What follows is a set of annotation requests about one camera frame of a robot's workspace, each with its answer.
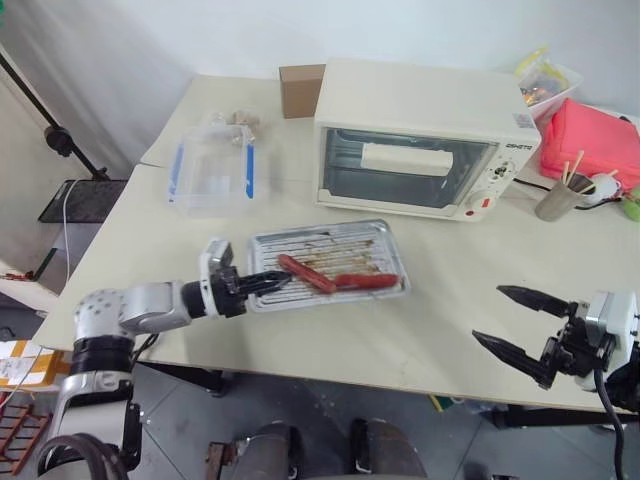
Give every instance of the white toaster oven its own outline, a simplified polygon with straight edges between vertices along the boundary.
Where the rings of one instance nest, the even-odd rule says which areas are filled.
[[[540,135],[512,75],[366,60],[327,63],[315,113],[315,200],[481,219]]]

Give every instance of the cardboard box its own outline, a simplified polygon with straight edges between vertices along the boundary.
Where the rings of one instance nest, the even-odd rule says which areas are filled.
[[[40,350],[27,340],[0,342],[0,390],[12,390],[24,378],[22,391],[57,392],[70,370],[71,352]]]
[[[313,117],[323,76],[324,65],[280,67],[284,118]]]

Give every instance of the red sausage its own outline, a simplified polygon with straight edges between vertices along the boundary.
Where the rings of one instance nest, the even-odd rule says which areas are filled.
[[[356,275],[345,273],[337,275],[333,283],[337,287],[350,287],[355,289],[388,288],[400,281],[399,275],[380,273],[378,275]]]
[[[278,255],[278,263],[285,270],[297,275],[314,287],[318,288],[322,293],[333,293],[337,289],[336,284],[327,277],[306,265],[303,265],[289,255]]]

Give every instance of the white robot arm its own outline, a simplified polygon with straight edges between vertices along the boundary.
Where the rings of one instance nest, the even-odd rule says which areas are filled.
[[[213,239],[200,257],[199,281],[99,290],[80,302],[71,372],[39,459],[39,478],[119,479],[138,465],[142,430],[131,374],[136,335],[203,316],[241,315],[249,294],[278,290],[291,279],[280,271],[240,277],[232,259],[229,242]]]
[[[640,412],[640,314],[633,292],[597,292],[591,303],[565,302],[537,290],[501,285],[502,293],[533,310],[568,317],[557,336],[549,337],[540,360],[501,338],[473,331],[473,336],[508,365],[551,388],[558,372],[571,375],[587,391],[596,391],[616,432],[614,465],[622,480],[624,432],[614,406]]]

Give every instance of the pen holder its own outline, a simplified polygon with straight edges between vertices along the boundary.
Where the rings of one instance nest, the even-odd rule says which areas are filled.
[[[559,181],[536,206],[537,217],[545,222],[555,222],[584,200],[590,185],[593,182],[579,173],[574,174],[567,185]]]

